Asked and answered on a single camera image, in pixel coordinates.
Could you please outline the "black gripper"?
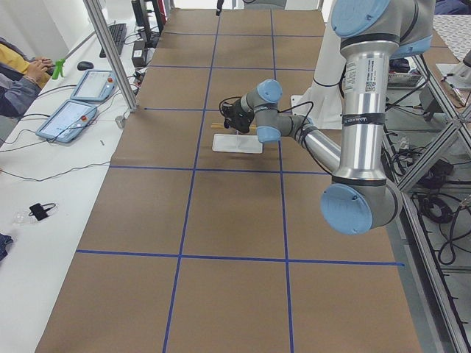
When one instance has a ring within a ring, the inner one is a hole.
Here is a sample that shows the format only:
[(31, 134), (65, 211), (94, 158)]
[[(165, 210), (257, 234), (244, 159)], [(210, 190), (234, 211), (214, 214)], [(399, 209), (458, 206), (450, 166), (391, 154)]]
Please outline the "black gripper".
[[(224, 0), (216, 3), (216, 16), (222, 13)], [(223, 126), (225, 129), (233, 128), (240, 133), (249, 133), (250, 126), (254, 120), (254, 113), (251, 110), (244, 110), (241, 100), (237, 99), (233, 103), (223, 100), (219, 103), (219, 112), (224, 117)]]

